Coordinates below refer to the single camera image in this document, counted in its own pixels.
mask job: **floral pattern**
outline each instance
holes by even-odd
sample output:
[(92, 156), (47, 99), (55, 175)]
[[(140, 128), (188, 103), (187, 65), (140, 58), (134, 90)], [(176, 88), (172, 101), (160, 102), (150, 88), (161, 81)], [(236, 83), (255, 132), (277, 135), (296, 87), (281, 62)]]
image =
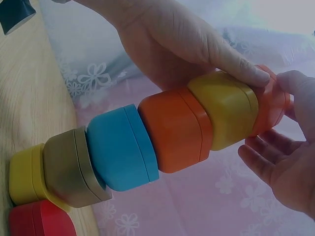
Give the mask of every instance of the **floral pattern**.
[[(157, 92), (146, 78), (122, 81), (94, 101), (76, 104), (79, 125)], [(277, 129), (303, 137), (288, 118)], [(238, 157), (241, 144), (210, 152), (207, 160), (183, 171), (160, 173), (150, 184), (114, 192), (114, 199), (93, 206), (100, 235), (313, 236), (314, 221), (284, 207)]]
[[(103, 18), (73, 1), (65, 5), (39, 2), (79, 125), (121, 106), (138, 105), (144, 97), (160, 92), (143, 77), (123, 50), (115, 29)], [(234, 6), (241, 2), (234, 1)], [(222, 27), (218, 32), (247, 59), (271, 69), (315, 58), (314, 36), (248, 27)], [(289, 120), (278, 129), (290, 130), (292, 138), (302, 137)], [(113, 199), (93, 206), (100, 235), (315, 235), (314, 221), (280, 204), (242, 162), (237, 155), (241, 144), (210, 152), (207, 160), (178, 173), (161, 173), (153, 183), (114, 192)]]

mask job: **finger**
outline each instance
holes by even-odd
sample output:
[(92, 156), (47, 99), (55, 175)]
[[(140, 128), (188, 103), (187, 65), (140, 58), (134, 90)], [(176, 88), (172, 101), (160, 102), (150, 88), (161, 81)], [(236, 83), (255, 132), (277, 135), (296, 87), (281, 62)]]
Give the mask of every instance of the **finger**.
[(281, 88), (294, 95), (296, 119), (309, 143), (315, 143), (315, 78), (299, 71), (277, 75)]
[(291, 70), (277, 75), (277, 81), (283, 91), (294, 95), (308, 77), (300, 71)]
[(266, 184), (270, 186), (271, 174), (274, 164), (263, 158), (247, 145), (242, 145), (238, 149), (238, 154), (244, 163)]
[(285, 115), (289, 117), (290, 119), (297, 122), (296, 116), (295, 116), (295, 110), (294, 110), (294, 101), (290, 100), (290, 104), (289, 104), (289, 107), (285, 111)]
[(259, 137), (247, 138), (245, 139), (245, 144), (273, 164), (277, 164), (284, 159), (284, 154), (281, 151), (269, 145)]
[(245, 84), (256, 87), (264, 87), (268, 84), (270, 76), (267, 72), (246, 60), (221, 35), (209, 35), (209, 40), (214, 39), (217, 40), (216, 43), (211, 43), (208, 48), (211, 64)]
[(303, 143), (302, 141), (295, 141), (283, 134), (279, 134), (274, 129), (264, 132), (259, 137), (284, 155), (291, 155)]

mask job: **yellow cup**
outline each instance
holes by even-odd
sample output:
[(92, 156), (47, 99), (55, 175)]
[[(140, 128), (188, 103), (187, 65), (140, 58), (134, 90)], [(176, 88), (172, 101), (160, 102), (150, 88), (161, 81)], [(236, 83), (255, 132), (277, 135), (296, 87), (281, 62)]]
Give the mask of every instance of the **yellow cup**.
[(258, 101), (247, 85), (218, 71), (191, 80), (188, 88), (211, 120), (212, 150), (221, 150), (250, 135)]

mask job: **table surface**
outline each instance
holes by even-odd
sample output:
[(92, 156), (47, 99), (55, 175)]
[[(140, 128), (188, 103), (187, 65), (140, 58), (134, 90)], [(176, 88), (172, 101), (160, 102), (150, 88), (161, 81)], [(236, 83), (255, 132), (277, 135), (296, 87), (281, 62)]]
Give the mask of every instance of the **table surface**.
[[(8, 36), (0, 29), (1, 236), (9, 235), (10, 157), (76, 127), (73, 103), (48, 41), (38, 0), (31, 4), (37, 11), (31, 20)], [(78, 236), (99, 235), (90, 206), (72, 210), (70, 217)]]

